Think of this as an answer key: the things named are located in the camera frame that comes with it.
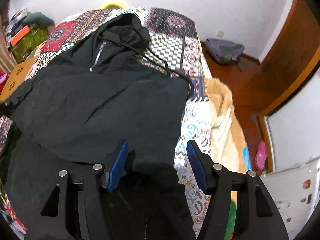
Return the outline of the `black zip hoodie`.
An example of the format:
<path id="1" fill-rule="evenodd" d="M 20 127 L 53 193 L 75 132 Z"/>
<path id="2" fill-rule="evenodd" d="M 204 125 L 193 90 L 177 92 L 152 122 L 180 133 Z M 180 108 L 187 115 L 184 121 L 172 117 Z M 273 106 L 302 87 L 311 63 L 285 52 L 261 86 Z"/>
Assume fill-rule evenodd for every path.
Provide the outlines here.
<path id="1" fill-rule="evenodd" d="M 191 80 L 165 62 L 142 63 L 150 35 L 134 14 L 100 26 L 1 103 L 12 120 L 1 178 L 22 223 L 56 175 L 103 163 L 129 146 L 117 188 L 103 196 L 114 239 L 194 239 L 174 168 Z"/>

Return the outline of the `pink clog shoe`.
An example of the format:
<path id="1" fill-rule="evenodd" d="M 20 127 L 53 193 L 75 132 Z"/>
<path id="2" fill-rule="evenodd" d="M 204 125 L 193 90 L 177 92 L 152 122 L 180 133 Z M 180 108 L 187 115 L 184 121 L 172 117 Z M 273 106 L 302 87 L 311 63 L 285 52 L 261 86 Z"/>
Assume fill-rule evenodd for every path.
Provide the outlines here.
<path id="1" fill-rule="evenodd" d="M 257 152 L 254 160 L 255 166 L 258 170 L 262 171 L 265 168 L 267 157 L 268 157 L 268 152 L 266 149 L 266 144 L 265 144 L 265 141 L 262 140 L 261 142 L 259 142 L 257 146 Z"/>

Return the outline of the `tan fleece blanket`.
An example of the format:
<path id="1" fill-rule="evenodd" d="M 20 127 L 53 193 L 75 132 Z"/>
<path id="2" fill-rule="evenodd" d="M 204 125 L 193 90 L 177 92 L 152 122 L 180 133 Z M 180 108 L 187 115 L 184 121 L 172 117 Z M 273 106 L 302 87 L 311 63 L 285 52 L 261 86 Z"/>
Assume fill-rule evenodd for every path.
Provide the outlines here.
<path id="1" fill-rule="evenodd" d="M 229 171 L 246 173 L 243 152 L 247 150 L 247 143 L 234 113 L 232 91 L 217 78 L 206 78 L 204 83 L 211 117 L 209 155 L 214 163 Z"/>

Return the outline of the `brown wooden board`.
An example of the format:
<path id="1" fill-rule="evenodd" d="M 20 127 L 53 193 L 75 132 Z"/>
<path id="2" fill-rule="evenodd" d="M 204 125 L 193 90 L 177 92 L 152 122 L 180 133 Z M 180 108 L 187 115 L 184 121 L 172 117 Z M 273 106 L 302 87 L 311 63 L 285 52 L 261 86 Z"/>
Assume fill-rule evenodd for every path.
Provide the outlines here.
<path id="1" fill-rule="evenodd" d="M 25 81 L 38 58 L 38 56 L 33 57 L 15 66 L 1 91 L 1 102 L 11 96 L 17 87 Z"/>

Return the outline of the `grey backpack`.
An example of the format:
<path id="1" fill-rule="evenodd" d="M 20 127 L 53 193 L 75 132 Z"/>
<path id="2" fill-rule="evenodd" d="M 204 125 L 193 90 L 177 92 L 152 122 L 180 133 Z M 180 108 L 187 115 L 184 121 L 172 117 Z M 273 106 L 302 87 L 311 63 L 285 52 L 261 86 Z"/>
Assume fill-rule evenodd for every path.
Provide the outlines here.
<path id="1" fill-rule="evenodd" d="M 208 53 L 217 63 L 236 63 L 240 68 L 240 57 L 245 49 L 245 46 L 242 43 L 217 38 L 208 38 L 205 41 L 205 46 Z"/>

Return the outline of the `green camouflage bag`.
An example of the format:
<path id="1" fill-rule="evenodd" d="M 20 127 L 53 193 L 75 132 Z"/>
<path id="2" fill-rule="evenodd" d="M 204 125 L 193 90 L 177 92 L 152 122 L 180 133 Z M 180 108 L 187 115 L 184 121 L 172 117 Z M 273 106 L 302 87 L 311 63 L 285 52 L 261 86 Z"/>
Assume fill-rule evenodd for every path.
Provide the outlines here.
<path id="1" fill-rule="evenodd" d="M 49 33 L 45 28 L 31 29 L 24 35 L 11 49 L 17 64 L 25 61 L 31 52 L 44 42 L 48 36 Z"/>

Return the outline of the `brown wooden door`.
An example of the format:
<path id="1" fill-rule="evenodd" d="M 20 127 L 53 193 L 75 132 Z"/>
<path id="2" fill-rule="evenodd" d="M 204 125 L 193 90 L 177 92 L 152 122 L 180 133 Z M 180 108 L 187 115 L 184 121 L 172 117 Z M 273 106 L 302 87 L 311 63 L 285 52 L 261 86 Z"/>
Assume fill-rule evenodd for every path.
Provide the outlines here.
<path id="1" fill-rule="evenodd" d="M 260 67 L 269 94 L 264 99 L 263 108 L 295 82 L 318 47 L 318 21 L 304 0 L 293 0 L 280 34 Z"/>

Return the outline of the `orange box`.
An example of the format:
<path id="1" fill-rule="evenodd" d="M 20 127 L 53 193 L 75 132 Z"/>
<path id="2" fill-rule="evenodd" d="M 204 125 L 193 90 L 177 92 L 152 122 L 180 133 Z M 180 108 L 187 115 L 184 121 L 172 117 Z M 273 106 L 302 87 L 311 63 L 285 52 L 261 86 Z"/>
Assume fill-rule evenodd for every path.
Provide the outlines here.
<path id="1" fill-rule="evenodd" d="M 11 40 L 10 44 L 15 46 L 27 33 L 29 33 L 30 27 L 25 25 Z"/>

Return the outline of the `patchwork patterned bedspread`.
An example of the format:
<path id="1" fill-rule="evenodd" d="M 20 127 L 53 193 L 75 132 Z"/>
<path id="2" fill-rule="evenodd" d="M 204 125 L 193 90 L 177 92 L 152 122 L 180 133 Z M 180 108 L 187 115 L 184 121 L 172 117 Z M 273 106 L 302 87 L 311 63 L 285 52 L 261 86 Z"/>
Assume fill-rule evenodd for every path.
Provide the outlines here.
<path id="1" fill-rule="evenodd" d="M 31 64 L 27 73 L 22 74 L 22 81 L 32 79 L 54 57 L 72 48 L 76 42 L 107 21 L 125 13 L 139 17 L 142 25 L 148 28 L 152 52 L 167 61 L 170 69 L 186 70 L 196 84 L 194 97 L 204 98 L 203 79 L 210 76 L 210 72 L 195 22 L 178 12 L 161 8 L 98 9 L 68 16 L 55 27 L 48 40 L 39 46 L 36 52 L 38 59 Z"/>

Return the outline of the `dark green cushion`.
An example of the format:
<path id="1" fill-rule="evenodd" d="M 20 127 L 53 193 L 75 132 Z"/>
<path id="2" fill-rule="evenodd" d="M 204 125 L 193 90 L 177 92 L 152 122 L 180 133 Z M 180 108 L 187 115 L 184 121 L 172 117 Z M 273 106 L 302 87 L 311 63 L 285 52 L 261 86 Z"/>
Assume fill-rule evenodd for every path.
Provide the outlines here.
<path id="1" fill-rule="evenodd" d="M 55 25 L 55 22 L 51 18 L 47 17 L 41 12 L 35 12 L 35 13 L 29 14 L 23 19 L 23 23 L 26 25 L 38 24 L 45 27 Z"/>

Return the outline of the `yellow hoop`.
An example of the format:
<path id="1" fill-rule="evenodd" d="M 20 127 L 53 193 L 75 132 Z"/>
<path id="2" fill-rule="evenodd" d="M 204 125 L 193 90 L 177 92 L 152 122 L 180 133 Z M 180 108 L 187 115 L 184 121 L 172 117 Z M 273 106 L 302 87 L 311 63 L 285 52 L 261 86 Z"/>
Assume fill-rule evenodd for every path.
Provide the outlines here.
<path id="1" fill-rule="evenodd" d="M 120 2 L 107 3 L 101 7 L 102 10 L 125 9 L 125 8 L 127 8 L 127 5 Z"/>

